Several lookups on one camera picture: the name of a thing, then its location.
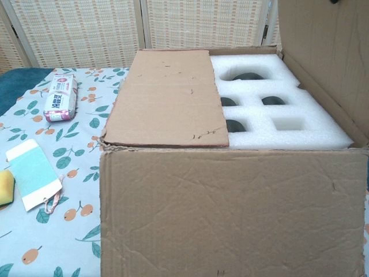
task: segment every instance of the yellow sponge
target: yellow sponge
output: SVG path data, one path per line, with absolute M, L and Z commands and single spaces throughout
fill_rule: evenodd
M 13 202 L 14 177 L 9 170 L 0 171 L 0 206 Z

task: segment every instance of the floral tablecloth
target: floral tablecloth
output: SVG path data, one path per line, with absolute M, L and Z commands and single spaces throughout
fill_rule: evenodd
M 56 73 L 77 79 L 72 121 L 49 123 L 43 116 Z M 17 188 L 14 202 L 0 207 L 0 277 L 100 276 L 98 137 L 127 73 L 125 68 L 54 69 L 0 117 L 1 170 L 9 166 L 7 150 L 35 139 L 55 172 L 65 176 L 51 215 L 43 205 L 26 212 Z

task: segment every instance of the foam compartment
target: foam compartment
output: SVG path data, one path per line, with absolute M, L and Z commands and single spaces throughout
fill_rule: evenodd
M 230 148 L 342 149 L 353 142 L 307 91 L 297 87 L 299 81 L 277 55 L 211 56 L 211 60 L 220 96 L 237 105 L 224 106 L 224 116 L 246 130 L 228 133 Z M 231 81 L 247 72 L 264 80 Z M 262 99 L 270 96 L 284 104 L 265 105 Z

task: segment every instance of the open cardboard box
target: open cardboard box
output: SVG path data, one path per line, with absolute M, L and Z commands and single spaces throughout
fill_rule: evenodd
M 284 62 L 353 148 L 226 148 L 209 54 L 274 47 L 139 51 L 102 136 L 102 276 L 363 276 L 369 4 L 279 10 Z

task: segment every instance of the paper tag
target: paper tag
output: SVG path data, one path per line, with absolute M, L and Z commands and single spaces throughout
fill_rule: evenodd
M 6 157 L 26 211 L 62 189 L 58 176 L 35 140 L 27 140 L 8 150 Z

